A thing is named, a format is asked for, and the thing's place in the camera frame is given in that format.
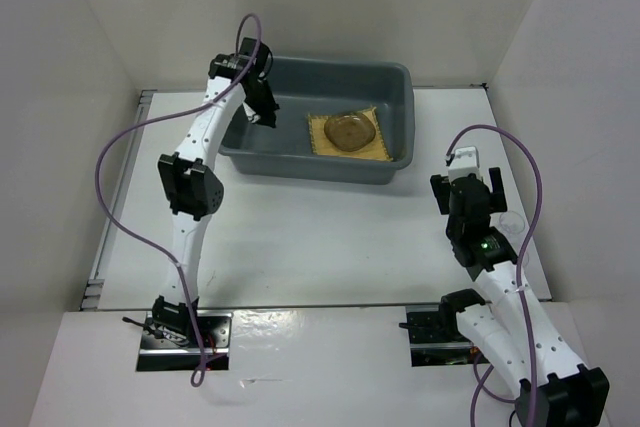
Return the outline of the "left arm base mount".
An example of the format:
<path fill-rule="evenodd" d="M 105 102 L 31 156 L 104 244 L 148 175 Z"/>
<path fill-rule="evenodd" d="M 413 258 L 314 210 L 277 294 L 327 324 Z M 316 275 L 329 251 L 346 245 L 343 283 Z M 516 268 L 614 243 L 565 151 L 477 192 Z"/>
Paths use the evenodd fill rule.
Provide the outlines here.
<path fill-rule="evenodd" d="M 207 371 L 229 369 L 233 314 L 223 311 L 197 312 Z M 124 323 L 141 330 L 136 370 L 138 372 L 192 371 L 200 363 L 200 348 L 194 334 L 172 334 L 153 323 L 150 313 L 143 321 L 123 316 Z"/>

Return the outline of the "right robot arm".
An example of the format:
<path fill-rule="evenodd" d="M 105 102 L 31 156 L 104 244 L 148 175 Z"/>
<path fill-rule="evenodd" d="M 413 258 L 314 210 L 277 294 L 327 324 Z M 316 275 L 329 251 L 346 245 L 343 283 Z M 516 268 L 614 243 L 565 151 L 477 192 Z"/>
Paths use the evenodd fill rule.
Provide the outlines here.
<path fill-rule="evenodd" d="M 476 172 L 430 179 L 454 257 L 473 282 L 442 297 L 439 331 L 480 350 L 509 386 L 521 424 L 597 426 L 609 380 L 573 351 L 516 272 L 515 250 L 491 224 L 492 214 L 507 209 L 501 173 L 489 174 L 489 184 Z"/>

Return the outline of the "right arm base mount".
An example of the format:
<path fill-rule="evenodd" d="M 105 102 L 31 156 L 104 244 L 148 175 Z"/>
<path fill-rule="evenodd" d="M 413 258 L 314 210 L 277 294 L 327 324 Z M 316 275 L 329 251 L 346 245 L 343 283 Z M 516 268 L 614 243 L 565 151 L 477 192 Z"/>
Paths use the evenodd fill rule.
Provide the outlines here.
<path fill-rule="evenodd" d="M 477 349 L 445 325 L 437 304 L 408 305 L 398 326 L 406 332 L 412 367 L 471 364 Z"/>

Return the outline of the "bamboo mat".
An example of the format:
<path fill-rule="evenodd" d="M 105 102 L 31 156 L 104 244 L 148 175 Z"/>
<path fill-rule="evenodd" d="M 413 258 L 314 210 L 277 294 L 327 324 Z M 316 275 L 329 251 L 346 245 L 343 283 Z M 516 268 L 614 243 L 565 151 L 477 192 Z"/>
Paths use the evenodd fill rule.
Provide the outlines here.
<path fill-rule="evenodd" d="M 320 156 L 390 162 L 376 107 L 307 116 L 312 152 Z"/>

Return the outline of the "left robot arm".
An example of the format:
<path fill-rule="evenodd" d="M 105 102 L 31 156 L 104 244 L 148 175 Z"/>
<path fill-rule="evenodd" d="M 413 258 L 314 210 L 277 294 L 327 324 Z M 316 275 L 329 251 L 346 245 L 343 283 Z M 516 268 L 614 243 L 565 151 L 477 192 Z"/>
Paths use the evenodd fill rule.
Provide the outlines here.
<path fill-rule="evenodd" d="M 205 92 L 208 108 L 196 115 L 186 137 L 158 160 L 164 194 L 172 213 L 170 262 L 174 269 L 152 307 L 155 327 L 176 346 L 193 343 L 199 322 L 197 272 L 204 235 L 220 208 L 224 186 L 214 173 L 221 142 L 237 112 L 252 124 L 276 126 L 276 103 L 267 75 L 271 50 L 244 38 L 233 54 L 219 54 L 210 64 Z"/>

